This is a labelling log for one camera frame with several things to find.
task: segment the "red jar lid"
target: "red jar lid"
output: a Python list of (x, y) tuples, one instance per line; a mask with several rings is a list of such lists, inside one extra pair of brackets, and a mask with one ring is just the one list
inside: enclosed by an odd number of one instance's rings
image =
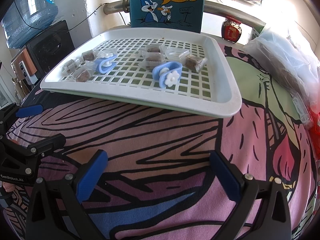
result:
[(235, 18), (231, 17), (231, 16), (227, 16), (226, 17), (228, 20), (232, 21), (232, 22), (235, 22), (235, 23), (238, 23), (238, 24), (241, 24), (240, 21), (236, 20)]

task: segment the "glass jar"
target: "glass jar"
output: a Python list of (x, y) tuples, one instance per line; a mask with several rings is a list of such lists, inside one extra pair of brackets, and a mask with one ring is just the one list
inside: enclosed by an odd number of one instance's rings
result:
[(227, 41), (236, 43), (241, 36), (242, 29), (240, 27), (241, 22), (233, 17), (227, 17), (222, 24), (221, 36)]

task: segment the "metal pipe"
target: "metal pipe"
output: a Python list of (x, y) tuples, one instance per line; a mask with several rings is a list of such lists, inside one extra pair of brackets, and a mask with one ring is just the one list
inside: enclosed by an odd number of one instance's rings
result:
[[(107, 3), (104, 5), (103, 11), (106, 15), (123, 11), (127, 13), (130, 11), (130, 0)], [(232, 16), (242, 23), (256, 28), (257, 30), (260, 30), (266, 25), (265, 22), (256, 17), (220, 3), (204, 1), (204, 12), (222, 17)]]

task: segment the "red jar label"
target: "red jar label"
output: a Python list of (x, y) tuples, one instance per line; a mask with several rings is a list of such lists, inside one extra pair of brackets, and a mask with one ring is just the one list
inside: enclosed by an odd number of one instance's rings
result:
[(239, 39), (239, 31), (235, 27), (226, 26), (224, 38), (229, 41), (237, 42)]

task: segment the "cartoon rabbit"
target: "cartoon rabbit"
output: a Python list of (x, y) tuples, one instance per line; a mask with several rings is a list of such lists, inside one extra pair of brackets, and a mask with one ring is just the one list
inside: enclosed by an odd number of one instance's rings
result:
[(166, 20), (170, 20), (171, 19), (171, 12), (170, 12), (170, 8), (172, 8), (172, 6), (166, 7), (166, 6), (162, 6), (161, 7), (161, 18), (160, 21), (158, 20), (158, 17), (156, 16), (156, 14), (154, 13), (155, 9), (158, 6), (158, 3), (153, 2), (151, 0), (140, 0), (141, 1), (141, 11), (143, 12), (147, 12), (146, 18), (145, 18), (145, 22), (146, 23), (150, 23), (150, 22), (166, 22)]

